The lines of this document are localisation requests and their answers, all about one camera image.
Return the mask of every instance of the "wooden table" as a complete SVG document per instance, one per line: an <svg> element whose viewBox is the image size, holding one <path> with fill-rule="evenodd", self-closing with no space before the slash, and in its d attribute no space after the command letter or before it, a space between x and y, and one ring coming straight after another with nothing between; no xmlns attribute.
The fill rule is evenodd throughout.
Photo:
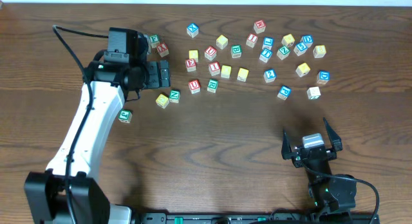
<svg viewBox="0 0 412 224"><path fill-rule="evenodd" d="M246 46L253 22L267 28L255 48ZM170 49L173 88L179 104L163 110L155 104L169 89L142 92L131 124L115 121L100 166L99 184L112 203L139 210L169 212L270 212L276 208L313 207L303 169L281 157L281 130L293 144L321 133L322 117L340 134L344 150L331 162L334 173L352 174L380 192L382 223L411 223L412 217L412 9L329 6L165 6L165 5L31 5L5 4L0 10L0 222L31 222L23 192L29 171L43 171L62 144L79 104L81 74L52 32L59 24L90 33L111 26L157 33ZM195 22L191 39L185 27ZM259 60L264 36L296 39L305 34L328 53L314 59L295 53L284 61ZM221 64L232 66L229 80L217 77L217 94L206 91L211 78L203 51L224 34L241 44L243 55L231 59L218 51ZM107 40L64 33L87 66ZM200 51L196 72L188 73L188 50ZM150 60L160 57L152 54ZM302 62L312 68L299 78ZM239 67L250 70L239 82ZM266 84L263 72L274 68L277 79ZM319 70L332 79L321 97L308 100ZM199 79L200 94L187 83ZM293 92L276 97L281 85ZM371 212L375 197L357 187L356 211Z"/></svg>

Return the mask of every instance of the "wooden surface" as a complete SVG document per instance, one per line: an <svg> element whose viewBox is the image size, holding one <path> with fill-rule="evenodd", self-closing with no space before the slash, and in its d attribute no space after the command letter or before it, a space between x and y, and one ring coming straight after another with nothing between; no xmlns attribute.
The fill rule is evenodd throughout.
<svg viewBox="0 0 412 224"><path fill-rule="evenodd" d="M246 46L253 22L267 28L258 44ZM170 49L173 88L179 104L163 110L159 93L144 91L131 124L113 124L100 167L100 186L112 203L140 210L169 212L270 212L276 208L313 207L303 169L281 157L281 128L294 144L320 132L322 117L340 134L344 150L331 162L334 173L352 174L380 192L382 223L411 223L412 217L412 10L327 6L154 6L154 5L13 5L0 10L0 222L26 223L31 215L23 192L29 171L43 171L54 157L76 112L82 85L80 71L52 32L52 25L107 33L124 27L157 33ZM195 22L191 39L185 27ZM314 59L313 46L284 61L259 61L264 36L296 39L312 34L328 53ZM211 78L203 51L224 34L241 44L240 59L229 47L216 60L232 66L229 80L219 79L217 94L206 91ZM107 40L64 33L87 65ZM184 60L198 49L196 72ZM157 54L150 56L158 60ZM299 78L302 62L312 68ZM239 67L250 70L247 82L236 81ZM274 68L275 82L263 72ZM332 79L322 96L308 100L319 70ZM188 81L199 79L200 94ZM281 85L293 92L276 98ZM375 197L357 187L357 211L371 212Z"/></svg>

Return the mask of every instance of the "green and white cube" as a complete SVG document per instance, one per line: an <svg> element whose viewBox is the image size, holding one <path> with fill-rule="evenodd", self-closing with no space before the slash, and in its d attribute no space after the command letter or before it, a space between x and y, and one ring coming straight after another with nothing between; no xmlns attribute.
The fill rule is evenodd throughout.
<svg viewBox="0 0 412 224"><path fill-rule="evenodd" d="M242 47L240 46L240 44L233 45L231 53L232 53L232 58L237 58L237 57L242 56Z"/></svg>
<svg viewBox="0 0 412 224"><path fill-rule="evenodd" d="M152 48L157 47L160 44L159 35L151 35L150 36L150 42L151 42Z"/></svg>
<svg viewBox="0 0 412 224"><path fill-rule="evenodd" d="M126 111L126 110L121 110L120 113L118 114L118 119L121 122L125 122L125 123L130 123L132 114L130 111Z"/></svg>
<svg viewBox="0 0 412 224"><path fill-rule="evenodd" d="M289 53L290 53L290 50L288 49L288 47L286 47L286 46L282 46L282 48L280 48L278 51L277 51L277 56L281 59L281 60L283 60L283 59L285 59L285 58L287 58L288 56L289 56Z"/></svg>
<svg viewBox="0 0 412 224"><path fill-rule="evenodd" d="M219 82L217 80L211 79L209 81L209 85L207 85L207 91L216 93L216 90L218 89L218 84Z"/></svg>
<svg viewBox="0 0 412 224"><path fill-rule="evenodd" d="M179 103L179 99L180 99L180 92L171 90L170 95L169 95L169 101L174 102L174 103Z"/></svg>

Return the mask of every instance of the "wood grain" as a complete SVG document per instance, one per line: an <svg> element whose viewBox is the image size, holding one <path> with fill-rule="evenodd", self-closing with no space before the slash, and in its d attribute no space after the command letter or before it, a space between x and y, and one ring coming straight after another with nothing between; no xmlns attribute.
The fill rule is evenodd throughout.
<svg viewBox="0 0 412 224"><path fill-rule="evenodd" d="M267 28L252 49L245 42L258 19ZM326 117L344 144L332 171L377 187L382 223L412 222L410 8L5 4L0 22L1 223L31 222L24 180L54 157L79 104L80 71L53 24L92 33L111 26L157 33L170 49L173 88L182 98L163 110L155 98L169 89L159 89L126 104L135 114L132 123L113 124L100 168L99 183L111 202L169 212L312 207L304 171L280 155L281 129L300 144L303 135L325 137ZM191 22L200 26L194 39L185 32ZM308 52L284 61L274 56L268 64L258 60L262 37L275 37L278 49L288 33L296 39L311 34L328 53L323 59ZM212 94L205 89L211 76L203 51L220 34L229 45L241 44L243 55L231 59L229 48L218 50L216 60L231 65L232 75L219 78ZM84 65L107 44L64 38ZM190 49L200 51L194 73L184 66ZM312 71L299 78L294 70L304 61ZM236 81L239 67L250 70L246 83ZM268 68L278 78L265 84ZM319 70L330 71L332 80L319 100L309 101L305 91ZM200 94L190 94L191 79L200 80ZM286 101L276 98L283 84L293 89ZM359 185L356 202L356 211L371 212L375 197Z"/></svg>

